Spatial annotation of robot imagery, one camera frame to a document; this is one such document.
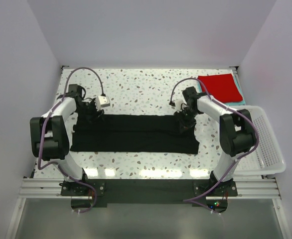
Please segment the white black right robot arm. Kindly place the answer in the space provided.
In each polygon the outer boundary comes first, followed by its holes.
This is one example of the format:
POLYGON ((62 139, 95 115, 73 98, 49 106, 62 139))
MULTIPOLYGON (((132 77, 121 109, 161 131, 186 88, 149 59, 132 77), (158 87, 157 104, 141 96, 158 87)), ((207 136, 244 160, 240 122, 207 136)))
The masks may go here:
POLYGON ((184 99, 169 102, 176 108, 174 115, 181 132, 196 124, 197 115, 206 114, 219 124, 219 145, 222 153, 217 166, 210 173, 207 191, 203 193, 219 196, 232 183, 239 161, 257 149, 257 129, 247 109, 229 107, 206 92, 197 92, 194 87, 186 88, 182 94, 184 99))

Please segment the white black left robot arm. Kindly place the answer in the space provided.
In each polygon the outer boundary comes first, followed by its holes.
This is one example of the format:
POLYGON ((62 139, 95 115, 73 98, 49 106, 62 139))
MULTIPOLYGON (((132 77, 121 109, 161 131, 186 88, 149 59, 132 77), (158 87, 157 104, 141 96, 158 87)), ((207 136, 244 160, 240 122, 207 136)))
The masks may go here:
POLYGON ((68 192, 85 195, 94 192, 87 181, 87 174, 70 154, 70 141, 65 122, 73 113, 83 113, 92 121, 100 117, 104 107, 110 105, 109 98, 101 95, 86 101, 86 90, 72 84, 58 96, 57 103, 45 114, 30 120, 31 149, 38 159, 38 170, 53 165, 63 175, 62 188, 68 192))

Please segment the black t shirt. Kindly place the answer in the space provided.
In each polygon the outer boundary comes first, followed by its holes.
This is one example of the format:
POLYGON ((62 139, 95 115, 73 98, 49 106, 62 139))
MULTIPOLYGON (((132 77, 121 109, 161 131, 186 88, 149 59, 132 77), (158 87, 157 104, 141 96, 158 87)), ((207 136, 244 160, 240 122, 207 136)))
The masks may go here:
POLYGON ((73 126, 73 152, 158 152, 197 154, 194 128, 180 130, 174 115, 79 114, 73 126))

